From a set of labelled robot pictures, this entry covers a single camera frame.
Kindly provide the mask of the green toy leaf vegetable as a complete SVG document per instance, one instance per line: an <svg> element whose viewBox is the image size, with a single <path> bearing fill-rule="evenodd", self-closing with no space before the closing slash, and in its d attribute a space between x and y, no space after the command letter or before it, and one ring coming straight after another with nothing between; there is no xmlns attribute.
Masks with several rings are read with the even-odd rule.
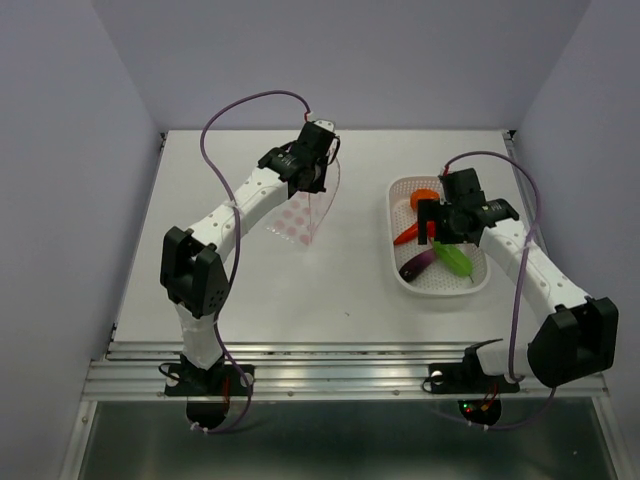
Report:
<svg viewBox="0 0 640 480"><path fill-rule="evenodd" d="M459 279L470 280L473 274L473 263L458 246L433 243L436 264L449 274Z"/></svg>

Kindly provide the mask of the purple toy eggplant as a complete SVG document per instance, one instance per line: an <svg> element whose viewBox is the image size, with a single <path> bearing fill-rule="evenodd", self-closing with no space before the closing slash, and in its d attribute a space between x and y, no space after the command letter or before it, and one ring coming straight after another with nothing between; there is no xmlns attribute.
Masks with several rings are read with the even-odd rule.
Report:
<svg viewBox="0 0 640 480"><path fill-rule="evenodd" d="M399 268L400 278L407 282L413 282L419 277L432 263L437 259L437 255L433 249L425 250L408 261Z"/></svg>

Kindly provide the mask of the clear zip top bag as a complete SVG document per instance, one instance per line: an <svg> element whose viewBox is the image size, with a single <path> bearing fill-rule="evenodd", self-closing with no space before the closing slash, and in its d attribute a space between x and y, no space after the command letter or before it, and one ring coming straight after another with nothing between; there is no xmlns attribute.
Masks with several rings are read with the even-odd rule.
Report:
<svg viewBox="0 0 640 480"><path fill-rule="evenodd" d="M296 193L271 211L264 229L295 248L310 247L328 215L341 184L341 163L328 168L324 192Z"/></svg>

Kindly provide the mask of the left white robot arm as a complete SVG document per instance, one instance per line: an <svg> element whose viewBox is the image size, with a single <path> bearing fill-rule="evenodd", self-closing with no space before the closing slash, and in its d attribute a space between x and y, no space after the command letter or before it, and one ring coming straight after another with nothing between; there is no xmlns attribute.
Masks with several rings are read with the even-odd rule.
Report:
<svg viewBox="0 0 640 480"><path fill-rule="evenodd" d="M215 334L217 316L231 288L224 263L263 217L298 193L324 193L327 168L339 145L335 124L307 121L296 140L269 150L249 177L207 217L164 236L160 283L179 315L182 355L192 365L188 382L199 393L215 392L223 356Z"/></svg>

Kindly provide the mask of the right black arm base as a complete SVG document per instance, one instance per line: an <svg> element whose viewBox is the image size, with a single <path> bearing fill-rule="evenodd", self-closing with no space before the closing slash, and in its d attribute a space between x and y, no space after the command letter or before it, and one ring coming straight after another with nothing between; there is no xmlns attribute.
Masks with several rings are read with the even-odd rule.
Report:
<svg viewBox="0 0 640 480"><path fill-rule="evenodd" d="M481 368L478 351L496 342L488 340L467 347L458 362L429 364L421 389L434 395L462 395L458 400L461 420L485 429L494 427L502 414L499 395L520 392L520 386L509 383L503 374L487 375Z"/></svg>

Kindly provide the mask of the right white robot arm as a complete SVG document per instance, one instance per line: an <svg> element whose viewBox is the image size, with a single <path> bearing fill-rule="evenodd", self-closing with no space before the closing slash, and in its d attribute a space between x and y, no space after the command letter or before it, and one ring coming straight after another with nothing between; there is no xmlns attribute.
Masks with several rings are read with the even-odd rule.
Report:
<svg viewBox="0 0 640 480"><path fill-rule="evenodd" d="M475 170L440 181L443 199L417 203L419 241L475 245L513 281L514 301L529 305L537 327L529 340L511 336L467 348L460 364L463 384L482 390L496 377L509 383L533 377L553 388L610 369L619 320L615 304L592 297L562 273L528 238L506 200L485 197Z"/></svg>

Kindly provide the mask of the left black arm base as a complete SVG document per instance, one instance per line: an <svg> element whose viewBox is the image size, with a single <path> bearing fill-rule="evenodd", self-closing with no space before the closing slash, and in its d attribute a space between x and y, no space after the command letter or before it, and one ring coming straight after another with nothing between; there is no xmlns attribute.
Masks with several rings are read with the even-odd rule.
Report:
<svg viewBox="0 0 640 480"><path fill-rule="evenodd" d="M203 370L181 355L178 363L161 363L158 372L165 379L165 396L187 400L185 414L194 431L230 433L248 413L253 398L253 365L235 368L221 357Z"/></svg>

